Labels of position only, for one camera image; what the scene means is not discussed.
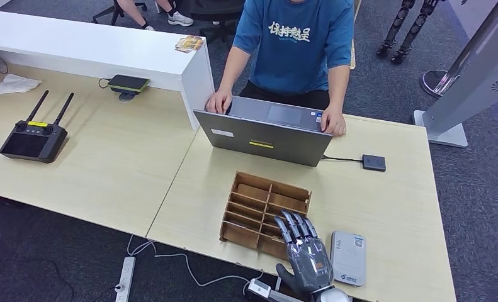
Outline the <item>person's left hand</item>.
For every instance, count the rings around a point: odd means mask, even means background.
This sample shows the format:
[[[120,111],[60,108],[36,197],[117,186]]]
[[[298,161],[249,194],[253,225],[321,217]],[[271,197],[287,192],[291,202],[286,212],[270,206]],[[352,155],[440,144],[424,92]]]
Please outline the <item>person's left hand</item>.
[[[321,131],[334,137],[346,134],[347,126],[342,109],[338,106],[329,105],[323,112],[320,121]]]

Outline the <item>person's right hand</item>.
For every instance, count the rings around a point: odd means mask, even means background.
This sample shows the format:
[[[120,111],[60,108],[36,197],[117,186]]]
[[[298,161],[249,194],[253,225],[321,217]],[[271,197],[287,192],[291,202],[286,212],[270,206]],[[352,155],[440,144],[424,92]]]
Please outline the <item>person's right hand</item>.
[[[208,100],[205,109],[211,113],[225,114],[232,102],[230,89],[218,89]]]

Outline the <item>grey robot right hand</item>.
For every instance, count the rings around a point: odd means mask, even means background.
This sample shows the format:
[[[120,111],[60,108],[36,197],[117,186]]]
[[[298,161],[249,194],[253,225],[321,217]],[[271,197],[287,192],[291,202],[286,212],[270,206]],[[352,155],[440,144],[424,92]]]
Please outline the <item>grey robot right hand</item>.
[[[317,295],[332,287],[334,273],[323,241],[307,218],[281,210],[274,218],[286,244],[286,254],[293,273],[276,264],[278,276],[297,294]]]

